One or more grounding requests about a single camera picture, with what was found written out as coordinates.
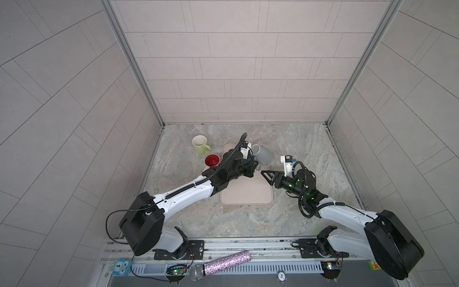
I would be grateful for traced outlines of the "grey mug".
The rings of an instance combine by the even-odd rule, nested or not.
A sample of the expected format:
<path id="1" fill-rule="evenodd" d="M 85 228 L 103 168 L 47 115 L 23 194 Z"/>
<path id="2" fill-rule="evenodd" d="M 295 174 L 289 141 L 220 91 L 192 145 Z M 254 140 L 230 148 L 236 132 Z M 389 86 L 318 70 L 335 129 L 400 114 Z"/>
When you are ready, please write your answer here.
<path id="1" fill-rule="evenodd" d="M 251 149 L 260 166 L 269 166 L 272 163 L 274 155 L 266 146 L 253 144 Z"/>

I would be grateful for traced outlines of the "white mug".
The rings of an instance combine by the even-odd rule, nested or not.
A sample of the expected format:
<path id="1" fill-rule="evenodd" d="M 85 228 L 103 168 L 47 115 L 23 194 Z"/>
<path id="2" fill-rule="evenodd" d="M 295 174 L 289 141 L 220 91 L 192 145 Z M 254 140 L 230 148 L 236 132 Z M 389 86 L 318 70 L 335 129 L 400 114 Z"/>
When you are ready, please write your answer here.
<path id="1" fill-rule="evenodd" d="M 204 158 L 204 163 L 207 168 L 216 167 L 220 164 L 221 158 L 217 154 L 208 154 Z"/>

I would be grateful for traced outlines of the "light green mug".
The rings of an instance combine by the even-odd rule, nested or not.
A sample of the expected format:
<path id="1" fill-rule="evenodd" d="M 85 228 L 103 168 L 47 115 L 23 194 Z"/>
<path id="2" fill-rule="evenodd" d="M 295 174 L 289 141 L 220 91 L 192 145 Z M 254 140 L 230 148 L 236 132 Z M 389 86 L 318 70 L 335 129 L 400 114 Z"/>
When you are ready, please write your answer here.
<path id="1" fill-rule="evenodd" d="M 208 145 L 208 139 L 204 135 L 197 135 L 192 139 L 193 147 L 197 154 L 205 155 L 211 151 Z"/>

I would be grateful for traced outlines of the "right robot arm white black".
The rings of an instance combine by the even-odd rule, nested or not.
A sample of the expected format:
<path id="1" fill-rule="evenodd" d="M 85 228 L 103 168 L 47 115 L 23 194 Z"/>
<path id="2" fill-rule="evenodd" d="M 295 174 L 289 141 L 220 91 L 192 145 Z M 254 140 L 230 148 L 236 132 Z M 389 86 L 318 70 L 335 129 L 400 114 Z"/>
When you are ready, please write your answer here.
<path id="1" fill-rule="evenodd" d="M 316 240 L 320 253 L 347 252 L 377 263 L 388 275 L 408 278 L 411 270 L 423 258 L 423 247 L 391 211 L 371 212 L 338 202 L 316 189 L 315 174 L 301 170 L 294 177 L 279 171 L 262 171 L 267 182 L 298 201 L 305 218 L 323 218 L 346 227 L 347 231 L 329 226 Z"/>

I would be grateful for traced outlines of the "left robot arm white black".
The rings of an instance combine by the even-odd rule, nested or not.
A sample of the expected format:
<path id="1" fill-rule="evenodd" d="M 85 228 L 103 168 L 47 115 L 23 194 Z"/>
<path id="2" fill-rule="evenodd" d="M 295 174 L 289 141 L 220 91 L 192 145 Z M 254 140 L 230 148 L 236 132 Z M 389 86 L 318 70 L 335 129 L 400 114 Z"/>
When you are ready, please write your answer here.
<path id="1" fill-rule="evenodd" d="M 138 195 L 119 223 L 134 255 L 159 250 L 182 258 L 189 240 L 180 228 L 166 227 L 166 221 L 193 203 L 221 192 L 233 179 L 252 178 L 258 165 L 254 155 L 245 157 L 231 149 L 219 166 L 205 170 L 189 184 L 156 196 L 147 192 Z"/>

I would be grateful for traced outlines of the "beige rectangular tray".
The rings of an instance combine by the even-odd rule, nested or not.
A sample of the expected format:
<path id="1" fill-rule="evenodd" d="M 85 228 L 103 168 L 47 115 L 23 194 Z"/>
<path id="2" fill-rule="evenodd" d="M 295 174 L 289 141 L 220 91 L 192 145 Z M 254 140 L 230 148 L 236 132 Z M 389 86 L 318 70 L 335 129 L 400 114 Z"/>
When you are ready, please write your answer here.
<path id="1" fill-rule="evenodd" d="M 268 205 L 274 200 L 271 185 L 261 175 L 258 167 L 254 176 L 241 176 L 228 183 L 227 188 L 219 192 L 220 202 L 223 205 Z"/>

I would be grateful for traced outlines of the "right circuit board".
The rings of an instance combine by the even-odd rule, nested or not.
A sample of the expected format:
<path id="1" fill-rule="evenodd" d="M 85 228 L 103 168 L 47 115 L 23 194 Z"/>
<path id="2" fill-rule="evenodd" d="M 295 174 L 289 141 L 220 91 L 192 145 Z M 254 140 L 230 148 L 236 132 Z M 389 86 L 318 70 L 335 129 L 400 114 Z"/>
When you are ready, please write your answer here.
<path id="1" fill-rule="evenodd" d="M 320 262 L 323 273 L 321 274 L 325 279 L 335 280 L 341 273 L 341 266 L 336 261 L 334 262 Z"/>

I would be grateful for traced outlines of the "circuit board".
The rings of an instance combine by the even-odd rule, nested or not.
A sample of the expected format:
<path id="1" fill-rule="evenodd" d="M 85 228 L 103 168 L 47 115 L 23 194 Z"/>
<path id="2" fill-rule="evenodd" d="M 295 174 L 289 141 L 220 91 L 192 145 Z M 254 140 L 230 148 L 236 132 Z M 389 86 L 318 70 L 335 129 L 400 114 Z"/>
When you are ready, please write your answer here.
<path id="1" fill-rule="evenodd" d="M 325 279 L 335 280 L 341 273 L 341 266 L 336 261 L 334 262 L 320 262 L 323 273 L 321 274 Z"/>
<path id="2" fill-rule="evenodd" d="M 176 264 L 167 268 L 167 276 L 183 276 L 187 271 L 187 265 L 185 264 Z"/>

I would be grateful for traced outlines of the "yellow sticker red mark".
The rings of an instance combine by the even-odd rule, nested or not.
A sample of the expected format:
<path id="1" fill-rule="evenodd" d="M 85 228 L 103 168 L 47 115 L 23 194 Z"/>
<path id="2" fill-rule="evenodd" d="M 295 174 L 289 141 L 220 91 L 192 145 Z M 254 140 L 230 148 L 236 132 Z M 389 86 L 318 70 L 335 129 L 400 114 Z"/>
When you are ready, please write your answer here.
<path id="1" fill-rule="evenodd" d="M 381 267 L 376 262 L 369 261 L 368 264 L 372 271 L 381 270 Z"/>

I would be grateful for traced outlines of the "left circuit board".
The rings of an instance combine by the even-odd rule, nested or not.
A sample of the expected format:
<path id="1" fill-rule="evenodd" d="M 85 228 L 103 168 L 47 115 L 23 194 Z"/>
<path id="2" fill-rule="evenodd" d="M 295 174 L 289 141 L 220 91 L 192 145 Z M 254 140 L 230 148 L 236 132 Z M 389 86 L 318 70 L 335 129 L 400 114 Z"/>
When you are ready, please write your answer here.
<path id="1" fill-rule="evenodd" d="M 176 264 L 167 268 L 167 276 L 183 276 L 187 271 L 187 265 L 185 264 Z"/>

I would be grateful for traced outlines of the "blue owl figure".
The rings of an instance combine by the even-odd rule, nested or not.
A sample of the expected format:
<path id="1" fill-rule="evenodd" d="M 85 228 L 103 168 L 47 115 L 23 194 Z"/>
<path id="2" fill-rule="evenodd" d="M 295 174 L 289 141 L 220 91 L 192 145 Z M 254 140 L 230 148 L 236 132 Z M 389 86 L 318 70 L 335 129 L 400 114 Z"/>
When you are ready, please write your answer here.
<path id="1" fill-rule="evenodd" d="M 131 273 L 132 262 L 128 259 L 120 258 L 112 267 L 113 276 L 129 276 Z"/>

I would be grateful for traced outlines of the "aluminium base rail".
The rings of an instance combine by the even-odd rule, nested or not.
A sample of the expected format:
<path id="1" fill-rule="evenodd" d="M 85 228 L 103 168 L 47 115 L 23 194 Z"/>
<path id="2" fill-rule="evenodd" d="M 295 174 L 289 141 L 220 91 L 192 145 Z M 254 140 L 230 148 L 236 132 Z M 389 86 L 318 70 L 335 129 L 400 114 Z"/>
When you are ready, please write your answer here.
<path id="1" fill-rule="evenodd" d="M 141 262 L 186 262 L 204 263 L 226 257 L 241 251 L 249 251 L 253 260 L 288 261 L 288 260 L 328 260 L 342 254 L 345 258 L 371 260 L 373 253 L 359 236 L 340 230 L 333 231 L 327 238 L 331 243 L 337 239 L 335 247 L 329 251 L 319 252 L 319 240 L 316 236 L 293 237 L 228 237 L 228 238 L 191 238 L 188 249 L 180 257 L 173 257 L 167 251 L 150 250 L 143 255 L 134 255 L 129 245 L 109 243 L 102 254 L 102 263 L 118 259 L 134 258 Z"/>

